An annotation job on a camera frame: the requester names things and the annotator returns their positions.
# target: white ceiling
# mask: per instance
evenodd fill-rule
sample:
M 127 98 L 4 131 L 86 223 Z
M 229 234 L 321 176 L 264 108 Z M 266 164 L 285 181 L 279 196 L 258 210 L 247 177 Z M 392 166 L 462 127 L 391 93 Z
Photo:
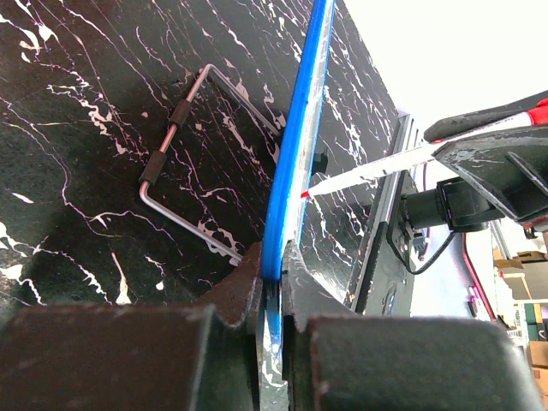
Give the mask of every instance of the white ceiling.
M 548 90 L 548 1 L 344 0 L 400 112 L 440 118 Z

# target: white vein pattern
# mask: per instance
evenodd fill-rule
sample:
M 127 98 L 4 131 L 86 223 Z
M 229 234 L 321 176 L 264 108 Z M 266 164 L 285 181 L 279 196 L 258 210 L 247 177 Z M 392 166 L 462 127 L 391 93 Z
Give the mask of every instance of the white vein pattern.
M 0 5 L 0 299 L 193 301 L 228 257 L 140 203 L 138 179 L 199 70 L 216 64 L 283 129 L 312 1 L 20 0 Z M 316 152 L 325 174 L 385 155 L 396 112 L 337 4 Z M 207 81 L 152 196 L 238 253 L 260 241 L 274 138 Z M 377 182 L 307 204 L 301 251 L 338 299 Z

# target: black foam grip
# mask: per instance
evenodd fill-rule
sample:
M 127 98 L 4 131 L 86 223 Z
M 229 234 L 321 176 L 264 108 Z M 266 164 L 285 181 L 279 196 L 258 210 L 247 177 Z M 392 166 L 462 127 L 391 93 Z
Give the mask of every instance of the black foam grip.
M 173 111 L 173 114 L 170 117 L 170 125 L 176 124 L 178 128 L 181 128 L 187 120 L 189 113 L 190 103 L 185 99 L 179 101 L 175 107 L 175 111 Z
M 153 186 L 162 172 L 166 158 L 167 156 L 163 152 L 158 150 L 153 152 L 146 164 L 145 171 L 140 175 L 139 182 L 150 182 L 151 186 Z

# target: blue edge banding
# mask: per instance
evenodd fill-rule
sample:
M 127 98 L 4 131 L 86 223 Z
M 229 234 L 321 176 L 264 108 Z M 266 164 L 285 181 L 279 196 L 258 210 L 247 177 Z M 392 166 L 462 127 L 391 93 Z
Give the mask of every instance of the blue edge banding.
M 301 64 L 295 82 L 295 89 L 289 107 L 289 119 L 283 132 L 282 147 L 278 158 L 271 196 L 266 213 L 265 235 L 261 254 L 261 276 L 265 280 L 266 317 L 271 334 L 272 353 L 278 355 L 282 345 L 282 317 L 280 279 L 282 276 L 282 259 L 285 244 L 283 244 L 285 222 L 288 214 L 289 195 L 295 178 L 295 168 L 299 158 L 299 146 L 302 135 L 303 122 L 308 104 L 308 95 L 311 89 L 314 67 L 318 60 L 319 42 L 321 41 L 322 24 L 327 13 L 327 6 L 333 3 L 329 39 L 326 59 L 329 60 L 329 42 L 333 16 L 335 14 L 335 0 L 316 0 L 308 24 L 307 38 L 301 57 Z M 313 136 L 316 146 L 318 127 Z

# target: cardboard box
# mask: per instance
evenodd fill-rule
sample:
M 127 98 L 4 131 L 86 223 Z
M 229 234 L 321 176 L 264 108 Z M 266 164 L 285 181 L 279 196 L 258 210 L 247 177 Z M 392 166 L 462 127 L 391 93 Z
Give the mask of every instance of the cardboard box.
M 494 263 L 498 270 L 501 271 L 503 274 L 516 274 L 525 272 L 525 270 L 523 269 L 523 264 L 518 259 L 496 259 Z
M 525 263 L 523 270 L 532 298 L 548 299 L 548 261 Z
M 545 255 L 540 251 L 524 251 L 517 254 L 517 258 L 520 259 L 522 263 L 534 262 L 534 261 L 545 261 Z
M 533 304 L 534 307 L 534 320 L 538 323 L 543 323 L 542 310 L 540 309 L 540 304 Z
M 545 408 L 548 409 L 548 370 L 533 367 L 533 376 L 540 388 Z
M 512 297 L 515 300 L 532 300 L 531 291 L 529 290 L 529 285 L 525 281 L 525 274 L 508 274 L 506 272 L 499 272 L 499 275 L 503 278 L 504 282 L 512 290 Z M 537 324 L 537 320 L 534 317 L 534 308 L 533 304 L 526 304 L 526 320 L 528 324 Z
M 500 252 L 498 247 L 493 248 L 493 259 L 504 259 L 503 254 Z
M 548 368 L 548 341 L 530 341 L 529 352 L 531 353 L 532 366 Z

